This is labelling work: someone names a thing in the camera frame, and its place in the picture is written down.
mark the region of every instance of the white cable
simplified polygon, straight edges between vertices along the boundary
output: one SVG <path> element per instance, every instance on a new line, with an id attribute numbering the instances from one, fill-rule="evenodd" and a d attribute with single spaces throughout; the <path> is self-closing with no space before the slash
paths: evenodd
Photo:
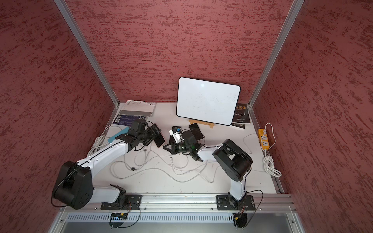
<path id="1" fill-rule="evenodd" d="M 273 143 L 272 146 L 269 147 L 272 148 L 275 144 L 276 144 L 276 137 L 275 137 L 275 133 L 273 132 L 273 125 L 271 123 L 267 123 L 266 126 L 264 126 L 264 130 L 267 131 L 267 125 L 270 124 L 271 125 L 271 128 L 272 128 L 272 135 L 273 135 L 273 138 L 275 139 L 275 142 Z"/>
<path id="2" fill-rule="evenodd" d="M 203 165 L 204 165 L 204 167 L 202 168 L 202 170 L 205 169 L 207 163 L 205 163 L 205 164 L 203 164 Z M 159 168 L 155 168 L 155 167 L 154 167 L 154 168 L 147 168 L 147 169 L 144 169 L 144 170 L 138 171 L 138 172 L 136 172 L 136 173 L 134 173 L 134 174 L 132 174 L 132 175 L 130 175 L 130 176 L 127 176 L 127 177 L 118 177 L 117 175 L 115 175 L 114 171 L 111 171 L 111 169 L 110 169 L 110 174 L 111 174 L 113 177 L 117 178 L 117 179 L 127 179 L 127 178 L 130 178 L 131 176 L 134 176 L 134 175 L 136 175 L 136 174 L 138 174 L 138 173 L 140 173 L 140 172 L 146 171 L 146 170 L 160 170 L 160 171 L 164 172 L 166 175 L 168 175 L 171 179 L 173 179 L 174 181 L 179 182 L 179 183 L 186 183 L 186 182 L 189 182 L 189 181 L 193 180 L 194 178 L 196 178 L 197 176 L 200 175 L 200 174 L 197 174 L 197 175 L 194 176 L 193 178 L 191 178 L 191 179 L 189 179 L 189 180 L 186 180 L 186 181 L 179 181 L 179 180 L 174 179 L 174 178 L 173 178 L 170 174 L 168 174 L 166 171 L 164 171 L 164 170 L 162 170 L 162 169 L 159 169 Z"/>
<path id="3" fill-rule="evenodd" d="M 214 182 L 214 180 L 215 180 L 215 174 L 216 174 L 216 171 L 217 171 L 217 169 L 220 167 L 220 166 L 217 166 L 216 167 L 216 169 L 215 169 L 215 173 L 214 173 L 214 178 L 212 179 L 212 181 L 210 182 L 210 181 L 208 181 L 198 170 L 196 170 L 196 169 L 193 169 L 193 170 L 190 170 L 190 171 L 186 171 L 186 172 L 184 172 L 184 173 L 181 173 L 181 174 L 177 174 L 176 172 L 175 172 L 175 165 L 173 164 L 173 161 L 172 161 L 172 158 L 171 158 L 171 156 L 170 156 L 170 160 L 171 160 L 171 163 L 172 163 L 172 171 L 176 174 L 176 175 L 178 175 L 178 176 L 181 176 L 181 175 L 184 175 L 184 174 L 187 174 L 187 173 L 189 173 L 189 172 L 191 172 L 191 171 L 196 171 L 196 172 L 198 172 L 199 174 L 200 174 L 200 176 L 204 179 L 204 180 L 206 180 L 207 182 L 209 182 L 210 184 L 212 184 L 213 182 Z"/>
<path id="4" fill-rule="evenodd" d="M 111 128 L 111 127 L 118 127 L 118 128 L 120 128 L 120 130 L 122 130 L 122 128 L 117 126 L 117 125 L 106 126 L 104 131 L 102 132 L 102 134 L 94 140 L 94 143 L 93 143 L 90 151 L 88 152 L 87 156 L 90 156 L 90 155 L 96 153 L 97 151 L 101 150 L 101 147 L 107 146 L 109 144 L 109 143 L 105 143 L 105 144 L 102 145 L 102 143 L 104 142 L 104 140 L 106 138 L 110 138 L 107 135 L 105 135 L 105 131 L 108 130 L 109 128 Z"/>
<path id="5" fill-rule="evenodd" d="M 266 130 L 267 125 L 271 125 L 272 135 L 273 135 L 273 138 L 275 139 L 275 142 L 273 143 L 273 145 L 269 147 L 269 149 L 270 149 L 270 148 L 272 148 L 275 145 L 275 143 L 276 143 L 276 137 L 275 137 L 275 134 L 273 132 L 273 126 L 272 126 L 271 123 L 267 123 L 265 125 L 265 127 L 264 127 L 264 134 L 267 133 L 267 130 Z M 273 163 L 273 158 L 272 158 L 272 156 L 270 154 L 267 153 L 267 149 L 263 149 L 261 147 L 262 141 L 263 141 L 263 137 L 261 137 L 261 139 L 260 139 L 260 148 L 262 149 L 262 151 L 264 151 L 264 158 L 263 158 L 264 171 L 266 173 L 270 174 L 271 176 L 274 176 L 274 177 L 280 177 L 280 176 L 282 176 L 282 173 L 279 170 L 275 169 L 275 164 Z"/>
<path id="6" fill-rule="evenodd" d="M 245 143 L 245 138 L 249 137 L 250 135 L 254 135 L 254 134 L 255 134 L 256 136 L 258 136 L 256 133 L 251 133 L 251 134 L 247 135 L 246 137 L 244 137 L 244 138 L 242 139 L 242 141 L 244 142 L 245 146 L 246 146 L 247 149 L 249 149 L 249 151 L 250 151 L 249 154 L 252 154 L 252 152 L 251 152 L 249 146 Z"/>
<path id="7" fill-rule="evenodd" d="M 266 156 L 264 157 L 263 159 L 263 163 L 264 163 L 264 170 L 266 171 L 266 173 L 274 176 L 274 177 L 280 177 L 282 176 L 282 173 L 275 169 L 275 165 L 273 163 L 273 158 L 272 156 L 270 156 L 269 154 L 267 154 L 267 151 L 264 150 Z"/>
<path id="8" fill-rule="evenodd" d="M 162 160 L 164 163 L 166 163 L 168 166 L 172 167 L 172 169 L 173 169 L 173 171 L 174 171 L 174 173 L 175 173 L 176 175 L 183 175 L 183 174 L 186 174 L 186 173 L 189 173 L 189 172 L 192 172 L 192 171 L 197 171 L 198 174 L 197 174 L 196 176 L 194 176 L 193 178 L 189 179 L 189 180 L 186 180 L 186 181 L 179 181 L 179 180 L 174 179 L 174 178 L 173 178 L 169 173 L 167 173 L 166 171 L 164 171 L 164 170 L 162 170 L 162 169 L 159 169 L 159 168 L 148 168 L 148 169 L 144 169 L 144 170 L 141 170 L 141 171 L 139 171 L 139 172 L 136 172 L 136 173 L 134 173 L 134 174 L 132 174 L 132 175 L 130 175 L 130 176 L 127 176 L 127 177 L 118 177 L 118 176 L 115 174 L 114 170 L 113 170 L 113 166 L 114 166 L 116 163 L 124 163 L 124 164 L 126 164 L 126 163 L 123 162 L 123 161 L 115 161 L 115 162 L 113 162 L 113 163 L 111 164 L 110 168 L 109 168 L 110 174 L 111 174 L 114 178 L 117 178 L 117 179 L 126 179 L 126 178 L 129 178 L 129 177 L 131 177 L 131 176 L 133 176 L 133 175 L 136 175 L 136 174 L 138 174 L 138 173 L 140 173 L 140 172 L 142 172 L 142 171 L 146 171 L 146 170 L 160 170 L 160 171 L 164 172 L 166 175 L 168 175 L 168 176 L 169 176 L 171 179 L 173 179 L 174 181 L 179 182 L 179 183 L 185 183 L 185 182 L 188 182 L 188 181 L 193 180 L 193 179 L 196 178 L 197 176 L 202 176 L 202 175 L 201 175 L 201 172 L 206 168 L 206 165 L 207 165 L 208 163 L 214 163 L 214 162 L 216 162 L 216 161 L 210 161 L 210 162 L 207 161 L 205 164 L 202 164 L 202 165 L 196 167 L 195 169 L 192 169 L 192 170 L 180 170 L 180 169 L 176 168 L 176 166 L 173 164 L 173 161 L 172 161 L 170 155 L 163 155 L 163 156 L 160 156 L 159 154 L 157 154 L 156 152 L 154 152 L 154 151 L 152 151 L 152 150 L 148 150 L 148 151 L 151 151 L 151 152 L 155 153 L 158 157 L 161 158 L 161 160 Z M 165 156 L 169 156 L 169 157 L 170 157 L 170 159 L 171 159 L 171 163 L 173 164 L 173 166 L 169 165 L 165 160 L 163 160 L 162 157 L 165 157 Z M 199 167 L 201 167 L 201 166 L 204 166 L 204 167 L 201 169 L 201 171 L 198 171 L 197 168 L 199 168 Z M 218 167 L 215 169 L 214 177 L 213 177 L 213 180 L 212 180 L 211 182 L 208 181 L 208 180 L 207 180 L 205 177 L 203 177 L 203 176 L 202 176 L 202 178 L 205 179 L 205 180 L 206 180 L 207 182 L 209 182 L 209 183 L 213 183 L 214 180 L 215 180 L 216 171 L 217 171 L 217 169 L 218 169 L 219 167 L 220 167 L 220 166 L 218 166 Z M 177 174 L 177 173 L 175 172 L 175 170 L 186 171 L 186 172 L 183 173 L 183 174 Z"/>

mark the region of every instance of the white table surface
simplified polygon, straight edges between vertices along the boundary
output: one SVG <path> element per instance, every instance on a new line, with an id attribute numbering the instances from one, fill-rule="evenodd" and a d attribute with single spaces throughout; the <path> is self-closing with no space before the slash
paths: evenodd
<path id="1" fill-rule="evenodd" d="M 187 129 L 189 121 L 186 118 L 178 117 L 176 115 L 176 103 L 157 103 L 153 116 L 148 118 L 149 121 L 157 124 L 162 130 L 162 135 L 165 139 L 165 144 L 168 143 L 170 135 L 168 131 L 172 126 L 181 126 L 182 129 Z M 263 153 L 260 149 L 258 137 L 255 134 L 255 129 L 252 124 L 246 125 L 245 130 L 235 129 L 231 126 L 217 125 L 211 129 L 207 125 L 198 124 L 201 132 L 205 135 L 205 145 L 217 145 L 224 142 L 226 139 L 231 139 L 241 149 L 243 149 L 253 160 L 252 171 L 247 176 L 246 190 L 262 190 L 263 193 L 276 193 L 273 185 L 272 178 L 269 174 L 263 172 Z M 119 128 L 112 127 L 109 129 L 107 136 L 112 136 L 119 132 Z M 170 153 L 164 150 L 162 147 L 157 148 L 154 142 L 151 145 L 145 147 L 151 149 L 159 155 L 169 155 Z M 130 151 L 125 154 L 126 162 L 133 167 L 138 167 L 134 164 L 134 157 L 139 151 Z M 137 164 L 142 164 L 144 160 L 145 152 L 141 152 L 137 156 Z M 156 154 L 150 152 L 148 159 L 157 157 Z M 172 155 L 175 166 L 183 167 L 187 163 L 187 156 L 180 154 Z M 162 157 L 168 164 L 171 164 L 169 157 Z M 120 156 L 116 161 L 123 161 L 123 156 Z M 188 165 L 182 170 L 192 170 L 205 162 L 194 161 L 189 156 Z M 208 163 L 202 175 L 209 181 L 212 181 L 216 167 L 219 166 L 217 162 Z M 106 166 L 101 170 L 93 179 L 94 186 L 107 186 L 110 184 L 118 185 L 126 189 L 130 193 L 228 193 L 230 188 L 230 178 L 225 172 L 218 168 L 214 183 L 210 184 L 206 182 L 202 177 L 198 176 L 195 179 L 186 182 L 179 183 L 172 180 L 165 173 L 159 170 L 146 170 L 140 172 L 127 179 L 114 178 L 109 172 L 110 165 Z M 169 173 L 176 180 L 184 181 L 188 180 L 198 173 L 193 171 L 188 174 L 181 176 L 176 175 L 170 166 L 165 164 L 161 158 L 152 159 L 148 164 L 144 165 L 142 171 L 148 168 L 159 168 Z M 114 171 L 119 177 L 126 177 L 132 175 L 138 171 L 129 171 L 125 168 L 123 163 L 117 163 L 114 166 Z"/>

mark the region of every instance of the connector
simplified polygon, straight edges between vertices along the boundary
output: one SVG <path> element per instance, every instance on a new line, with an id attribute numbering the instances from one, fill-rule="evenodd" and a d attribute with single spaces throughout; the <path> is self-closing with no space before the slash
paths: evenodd
<path id="1" fill-rule="evenodd" d="M 259 134 L 259 141 L 261 142 L 261 148 L 263 150 L 268 150 L 269 149 L 269 141 L 267 137 L 267 131 L 265 129 L 258 129 L 258 134 Z"/>

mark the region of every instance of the ventilation grille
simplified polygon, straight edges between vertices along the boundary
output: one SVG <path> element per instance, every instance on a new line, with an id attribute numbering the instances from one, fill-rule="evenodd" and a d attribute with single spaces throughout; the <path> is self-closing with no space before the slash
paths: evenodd
<path id="1" fill-rule="evenodd" d="M 110 213 L 69 213 L 68 222 L 108 222 Z M 138 212 L 128 215 L 125 222 L 136 222 Z M 139 223 L 230 223 L 232 213 L 141 213 Z"/>

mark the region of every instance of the black cable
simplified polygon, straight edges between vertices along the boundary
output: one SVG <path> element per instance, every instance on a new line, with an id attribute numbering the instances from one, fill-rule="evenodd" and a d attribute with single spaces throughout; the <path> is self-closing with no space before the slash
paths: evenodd
<path id="1" fill-rule="evenodd" d="M 245 176 L 245 184 L 244 184 L 244 187 L 246 187 L 246 177 L 247 177 L 247 175 L 249 175 L 249 173 L 251 172 L 251 170 L 252 170 L 252 168 L 251 168 L 251 166 L 250 166 L 250 171 L 246 174 L 246 176 Z"/>
<path id="2" fill-rule="evenodd" d="M 117 227 L 117 228 L 127 228 L 127 227 L 132 227 L 133 225 L 135 225 L 135 224 L 139 221 L 140 216 L 141 216 L 141 209 L 140 209 L 140 206 L 139 206 L 138 204 L 136 204 L 136 203 L 132 203 L 132 202 L 130 202 L 130 204 L 135 204 L 135 205 L 137 205 L 137 207 L 139 208 L 139 211 L 140 211 L 140 213 L 139 213 L 139 217 L 137 218 L 137 220 L 136 220 L 136 222 L 135 222 L 134 224 L 129 225 L 129 226 L 126 226 L 126 227 Z M 109 220 L 110 220 L 110 226 L 112 226 L 112 220 L 111 220 L 111 217 L 109 217 Z"/>
<path id="3" fill-rule="evenodd" d="M 143 145 L 140 149 L 136 149 L 136 147 L 135 147 L 134 151 L 140 151 L 140 150 L 142 150 L 144 147 L 145 147 L 145 145 Z"/>
<path id="4" fill-rule="evenodd" d="M 255 192 L 255 191 L 261 191 L 261 200 L 260 200 L 260 202 L 259 202 L 259 205 L 256 207 L 256 209 L 255 209 L 253 215 L 252 215 L 251 218 L 247 221 L 247 223 L 244 225 L 244 227 L 246 227 L 246 226 L 250 223 L 250 221 L 251 221 L 252 218 L 254 217 L 254 215 L 255 215 L 256 211 L 258 210 L 258 208 L 259 208 L 259 206 L 260 206 L 260 203 L 261 203 L 261 201 L 263 200 L 263 197 L 264 197 L 264 194 L 263 194 L 263 191 L 262 191 L 262 190 L 254 190 L 254 191 L 250 191 L 250 192 L 247 192 L 247 191 L 246 191 L 246 193 L 251 193 L 251 192 Z"/>
<path id="5" fill-rule="evenodd" d="M 203 136 L 203 145 L 205 145 L 206 137 L 205 137 L 205 135 L 203 135 L 203 133 L 202 133 L 201 131 L 198 131 L 198 130 L 196 130 L 196 129 L 183 129 L 183 130 L 180 131 L 180 134 L 181 134 L 184 130 L 194 130 L 194 131 L 196 131 L 196 132 L 198 132 L 198 133 L 201 133 L 202 136 Z"/>
<path id="6" fill-rule="evenodd" d="M 77 169 L 74 169 L 72 172 L 70 172 L 70 174 L 68 174 L 56 187 L 56 189 L 53 191 L 52 193 L 52 196 L 50 197 L 50 203 L 52 204 L 52 206 L 54 207 L 58 207 L 58 208 L 61 208 L 61 207 L 66 207 L 68 205 L 62 205 L 62 206 L 58 206 L 58 205 L 55 205 L 53 204 L 53 197 L 56 195 L 56 192 L 57 192 L 57 189 L 60 187 L 60 185 L 67 179 L 67 178 L 70 178 L 70 176 L 76 172 Z"/>
<path id="7" fill-rule="evenodd" d="M 121 142 L 123 142 L 124 140 L 121 140 L 120 142 L 117 142 L 117 143 L 115 143 L 114 145 L 112 145 L 112 146 L 115 146 L 116 144 L 118 144 L 118 143 L 121 143 Z M 93 156 L 92 158 L 89 158 L 87 161 L 85 161 L 84 163 L 82 163 L 82 164 L 80 164 L 80 166 L 82 166 L 83 164 L 85 164 L 85 163 L 87 163 L 88 161 L 91 161 L 94 157 L 96 157 L 96 156 L 98 156 L 99 154 L 101 154 L 102 152 L 104 152 L 105 150 L 107 150 L 107 149 L 109 149 L 109 148 L 111 148 L 111 147 L 108 147 L 108 148 L 106 148 L 106 149 L 104 149 L 104 150 L 102 150 L 100 153 L 98 153 L 97 155 L 95 155 L 95 156 Z M 58 185 L 57 185 L 57 187 L 56 187 L 56 189 L 54 190 L 54 192 L 52 193 L 52 196 L 51 196 L 51 198 L 50 198 L 50 203 L 52 204 L 52 206 L 54 206 L 54 207 L 58 207 L 58 208 L 61 208 L 61 207 L 66 207 L 66 206 L 68 206 L 68 205 L 61 205 L 61 206 L 58 206 L 58 205 L 55 205 L 55 204 L 53 204 L 53 198 L 54 198 L 54 195 L 56 194 L 56 191 L 57 191 L 57 189 L 60 187 L 60 185 L 66 180 L 66 179 L 68 179 L 68 178 L 70 178 L 70 176 L 74 173 L 74 172 L 76 172 L 77 171 L 77 169 L 74 169 L 70 174 L 68 174 Z"/>

